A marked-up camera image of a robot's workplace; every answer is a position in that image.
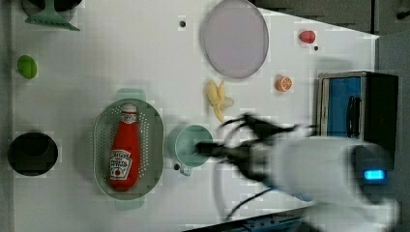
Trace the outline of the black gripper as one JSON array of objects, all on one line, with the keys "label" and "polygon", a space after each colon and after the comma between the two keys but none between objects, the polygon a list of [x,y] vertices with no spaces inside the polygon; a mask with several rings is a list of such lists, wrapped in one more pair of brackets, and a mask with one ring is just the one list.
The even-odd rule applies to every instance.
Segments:
[{"label": "black gripper", "polygon": [[255,135],[255,139],[242,142],[238,147],[232,149],[214,142],[198,142],[195,145],[195,152],[201,156],[217,159],[229,158],[230,163],[236,165],[248,179],[270,184],[269,175],[264,172],[268,158],[262,149],[273,144],[274,135],[295,131],[297,127],[278,126],[258,119],[250,113],[244,113],[238,118],[230,119],[225,124],[236,122],[241,122],[241,124],[233,129],[228,137],[232,137],[240,128],[248,127]]}]

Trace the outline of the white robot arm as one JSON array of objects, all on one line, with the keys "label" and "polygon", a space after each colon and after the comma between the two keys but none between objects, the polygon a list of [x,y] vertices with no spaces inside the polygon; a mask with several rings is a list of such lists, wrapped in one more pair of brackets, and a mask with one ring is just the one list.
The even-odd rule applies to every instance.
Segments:
[{"label": "white robot arm", "polygon": [[235,147],[201,141],[195,151],[237,167],[247,179],[312,204],[305,222],[316,232],[391,232],[399,202],[381,191],[389,153],[357,138],[316,136],[312,125],[279,126],[252,114],[228,120],[249,128],[253,139]]}]

